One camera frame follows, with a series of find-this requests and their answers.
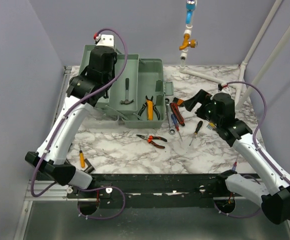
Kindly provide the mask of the orange black brush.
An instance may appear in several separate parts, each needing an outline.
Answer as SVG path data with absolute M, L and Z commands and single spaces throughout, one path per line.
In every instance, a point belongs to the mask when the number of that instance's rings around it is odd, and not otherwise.
M 183 106 L 183 105 L 184 105 L 184 100 L 182 100 L 182 99 L 180 99 L 180 98 L 177 98 L 177 97 L 175 97 L 175 98 L 173 99 L 173 102 L 174 102 L 175 104 L 177 104 L 178 106 Z

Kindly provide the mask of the silver ratchet wrench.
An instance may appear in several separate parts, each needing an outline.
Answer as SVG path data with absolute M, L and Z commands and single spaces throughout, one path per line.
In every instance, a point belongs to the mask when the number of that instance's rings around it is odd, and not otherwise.
M 166 117 L 167 117 L 167 121 L 168 121 L 168 132 L 170 135 L 174 135 L 176 133 L 176 129 L 174 126 L 174 123 L 172 121 L 171 118 L 171 109 L 170 109 L 170 99 L 169 98 L 165 98 L 165 110 L 166 110 Z

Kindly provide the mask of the white pvc pipe frame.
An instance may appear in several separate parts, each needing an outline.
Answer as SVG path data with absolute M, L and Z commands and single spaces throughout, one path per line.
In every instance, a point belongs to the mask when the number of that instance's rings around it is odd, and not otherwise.
M 276 0 L 274 2 L 273 6 L 272 6 L 271 10 L 269 11 L 265 21 L 263 22 L 258 34 L 256 35 L 250 49 L 248 50 L 244 60 L 239 65 L 238 83 L 234 84 L 234 88 L 235 88 L 234 101 L 235 101 L 235 109 L 236 110 L 239 110 L 251 95 L 252 90 L 250 87 L 248 87 L 246 89 L 244 94 L 241 94 L 242 89 L 243 89 L 245 71 L 246 71 L 247 65 L 248 65 L 251 57 L 253 56 L 256 48 L 258 47 L 258 45 L 259 45 L 261 39 L 263 38 L 266 30 L 268 29 L 271 21 L 273 20 L 275 14 L 277 13 L 281 3 L 282 3 L 281 0 Z M 195 10 L 197 8 L 197 1 L 196 0 L 187 0 L 185 2 L 185 6 L 186 6 L 186 20 L 185 20 L 185 31 L 184 31 L 183 35 L 189 34 L 190 40 L 192 40 L 193 38 L 191 38 L 191 36 L 192 36 L 192 28 L 193 28 L 193 18 L 195 15 Z M 258 83 L 261 81 L 264 74 L 268 71 L 270 66 L 273 64 L 274 60 L 278 57 L 279 53 L 284 49 L 285 45 L 288 43 L 289 40 L 290 40 L 290 25 L 288 26 L 287 30 L 285 31 L 285 33 L 282 35 L 282 37 L 278 41 L 275 48 L 270 53 L 270 55 L 267 58 L 267 60 L 265 61 L 265 63 L 262 65 L 262 67 L 259 70 L 259 72 L 257 73 L 256 77 L 252 80 L 253 85 L 255 85 L 255 86 L 258 85 Z M 214 77 L 214 76 L 211 76 L 208 74 L 204 74 L 204 73 L 201 73 L 199 71 L 190 70 L 186 67 L 186 60 L 187 60 L 189 48 L 190 47 L 186 48 L 185 50 L 180 50 L 181 54 L 180 54 L 179 72 L 183 73 L 183 74 L 189 74 L 191 76 L 199 77 L 199 78 L 202 78 L 202 79 L 214 82 L 214 83 L 224 84 L 225 81 L 220 79 L 220 78 L 217 78 L 217 77 Z

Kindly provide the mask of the black mounting rail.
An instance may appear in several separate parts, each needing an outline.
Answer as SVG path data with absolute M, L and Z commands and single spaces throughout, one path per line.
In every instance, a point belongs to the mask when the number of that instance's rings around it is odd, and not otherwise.
M 230 193 L 220 174 L 93 174 L 89 192 L 73 188 L 69 199 L 78 199 L 87 210 L 126 208 L 213 208 L 230 213 L 242 197 Z

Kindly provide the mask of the green tool box clear lid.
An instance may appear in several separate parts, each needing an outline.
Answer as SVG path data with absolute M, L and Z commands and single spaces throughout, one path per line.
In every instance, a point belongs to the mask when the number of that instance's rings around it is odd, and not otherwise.
M 108 97 L 101 97 L 94 107 L 77 106 L 70 114 L 73 122 L 81 124 L 88 114 L 95 111 L 106 117 L 119 118 L 130 129 L 159 129 L 166 119 L 165 98 L 173 95 L 174 86 L 164 81 L 163 63 L 158 58 L 140 58 L 138 54 L 117 54 L 115 73 L 123 70 L 121 76 L 108 90 Z M 126 99 L 125 80 L 129 78 L 128 97 L 134 100 L 128 105 L 121 104 Z M 146 96 L 153 96 L 160 120 L 156 114 L 153 120 L 148 120 L 147 110 L 141 116 L 138 112 L 146 102 Z

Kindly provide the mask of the small black claw hammer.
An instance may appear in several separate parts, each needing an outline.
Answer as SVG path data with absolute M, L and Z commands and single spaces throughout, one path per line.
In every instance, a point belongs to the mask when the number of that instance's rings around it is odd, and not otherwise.
M 129 83 L 130 83 L 130 79 L 126 78 L 125 79 L 125 100 L 120 101 L 121 105 L 130 105 L 134 102 L 133 99 L 129 99 Z

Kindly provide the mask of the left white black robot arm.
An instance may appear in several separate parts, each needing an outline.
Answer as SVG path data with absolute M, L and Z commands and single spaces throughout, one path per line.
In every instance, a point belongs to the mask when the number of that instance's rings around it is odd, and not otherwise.
M 88 65 L 69 81 L 62 110 L 51 132 L 36 151 L 25 155 L 25 161 L 36 172 L 52 178 L 61 186 L 77 187 L 86 198 L 95 194 L 93 177 L 66 163 L 67 153 L 83 120 L 100 98 L 108 97 L 108 90 L 116 78 L 116 63 L 114 46 L 96 45 L 90 51 Z

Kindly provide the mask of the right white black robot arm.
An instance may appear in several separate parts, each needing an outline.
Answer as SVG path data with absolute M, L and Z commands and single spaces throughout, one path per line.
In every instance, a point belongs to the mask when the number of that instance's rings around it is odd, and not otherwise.
M 236 118 L 232 97 L 225 92 L 211 95 L 201 89 L 182 105 L 190 112 L 198 103 L 201 106 L 195 111 L 196 116 L 213 123 L 218 135 L 245 158 L 262 180 L 257 184 L 234 170 L 227 170 L 217 176 L 215 191 L 221 196 L 233 192 L 245 197 L 258 205 L 273 224 L 289 220 L 290 174 L 258 144 L 256 133 Z

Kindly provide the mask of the orange long nose pliers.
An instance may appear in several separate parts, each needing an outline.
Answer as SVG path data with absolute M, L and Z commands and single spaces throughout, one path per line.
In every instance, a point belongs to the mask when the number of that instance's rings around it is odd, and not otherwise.
M 143 140 L 146 140 L 150 145 L 153 145 L 155 148 L 158 148 L 158 149 L 165 149 L 165 146 L 155 143 L 155 140 L 163 141 L 165 143 L 168 142 L 167 139 L 161 136 L 153 136 L 153 135 L 146 136 L 142 134 L 137 134 L 136 136 Z

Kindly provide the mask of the orange box cutter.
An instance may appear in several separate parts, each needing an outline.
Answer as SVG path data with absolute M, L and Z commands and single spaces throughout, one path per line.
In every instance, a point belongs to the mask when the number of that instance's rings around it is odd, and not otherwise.
M 152 121 L 154 119 L 153 101 L 151 99 L 147 98 L 146 105 L 147 105 L 147 118 L 149 121 Z

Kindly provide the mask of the yellow hex key set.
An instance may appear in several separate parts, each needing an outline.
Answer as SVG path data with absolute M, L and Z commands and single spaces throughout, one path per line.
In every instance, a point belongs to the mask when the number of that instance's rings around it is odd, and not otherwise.
M 213 129 L 216 128 L 216 126 L 215 126 L 213 123 L 210 122 L 210 123 L 207 125 L 207 128 L 210 129 L 210 130 L 213 130 Z

